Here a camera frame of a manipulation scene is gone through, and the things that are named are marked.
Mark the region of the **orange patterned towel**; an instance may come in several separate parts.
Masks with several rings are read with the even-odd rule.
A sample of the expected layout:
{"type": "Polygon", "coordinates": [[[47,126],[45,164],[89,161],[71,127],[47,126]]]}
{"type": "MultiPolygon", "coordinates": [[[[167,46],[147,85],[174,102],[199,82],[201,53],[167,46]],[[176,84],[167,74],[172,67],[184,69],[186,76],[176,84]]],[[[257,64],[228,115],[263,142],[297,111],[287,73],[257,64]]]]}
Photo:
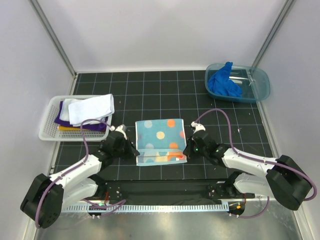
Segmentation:
{"type": "Polygon", "coordinates": [[[140,120],[135,122],[135,146],[138,167],[184,164],[187,146],[184,120],[181,118],[140,120]]]}

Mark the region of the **white towel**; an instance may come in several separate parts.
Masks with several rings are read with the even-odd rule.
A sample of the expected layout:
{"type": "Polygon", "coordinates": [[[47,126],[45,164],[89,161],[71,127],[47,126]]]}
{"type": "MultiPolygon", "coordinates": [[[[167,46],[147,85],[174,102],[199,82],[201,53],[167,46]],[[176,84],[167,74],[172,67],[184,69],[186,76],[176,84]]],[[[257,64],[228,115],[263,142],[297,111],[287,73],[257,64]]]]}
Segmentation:
{"type": "Polygon", "coordinates": [[[68,105],[69,122],[79,125],[85,120],[100,120],[114,114],[114,96],[100,95],[84,100],[77,100],[68,105]]]}

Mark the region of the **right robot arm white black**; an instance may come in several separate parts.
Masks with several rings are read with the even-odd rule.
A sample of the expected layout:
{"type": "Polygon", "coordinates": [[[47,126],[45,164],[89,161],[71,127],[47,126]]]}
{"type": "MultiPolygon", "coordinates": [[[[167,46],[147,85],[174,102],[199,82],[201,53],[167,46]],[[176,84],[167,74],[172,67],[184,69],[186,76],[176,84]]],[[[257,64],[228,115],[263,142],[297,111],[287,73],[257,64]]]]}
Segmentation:
{"type": "Polygon", "coordinates": [[[183,153],[188,158],[201,156],[212,165],[233,169],[223,187],[230,198],[241,194],[264,195],[296,211],[312,188],[309,177],[291,157],[272,158],[246,153],[228,144],[216,143],[204,130],[187,139],[183,153]]]}

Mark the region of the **light blue bear towel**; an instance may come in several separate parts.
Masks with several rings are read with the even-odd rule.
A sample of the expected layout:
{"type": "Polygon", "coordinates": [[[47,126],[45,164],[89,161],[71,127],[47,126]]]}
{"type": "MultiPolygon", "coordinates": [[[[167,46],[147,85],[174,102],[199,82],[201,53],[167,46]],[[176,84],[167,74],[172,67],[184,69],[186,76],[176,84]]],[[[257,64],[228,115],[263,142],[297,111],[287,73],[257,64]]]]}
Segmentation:
{"type": "Polygon", "coordinates": [[[72,103],[80,102],[81,99],[74,99],[74,98],[66,98],[63,100],[61,111],[59,114],[59,119],[61,121],[69,122],[70,121],[70,114],[69,114],[69,105],[72,103]]]}

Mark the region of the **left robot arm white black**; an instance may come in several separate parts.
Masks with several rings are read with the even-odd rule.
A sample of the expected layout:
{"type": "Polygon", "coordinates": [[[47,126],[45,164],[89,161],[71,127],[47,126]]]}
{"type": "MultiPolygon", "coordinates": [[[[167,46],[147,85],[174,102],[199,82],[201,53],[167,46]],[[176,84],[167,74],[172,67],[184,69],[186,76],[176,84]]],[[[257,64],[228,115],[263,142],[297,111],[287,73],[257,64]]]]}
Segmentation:
{"type": "Polygon", "coordinates": [[[60,216],[61,211],[78,201],[92,197],[101,200],[106,194],[105,181],[99,173],[115,159],[139,155],[126,134],[126,126],[112,128],[98,149],[66,169],[37,175],[31,183],[20,210],[34,220],[35,226],[46,229],[60,216]]]}

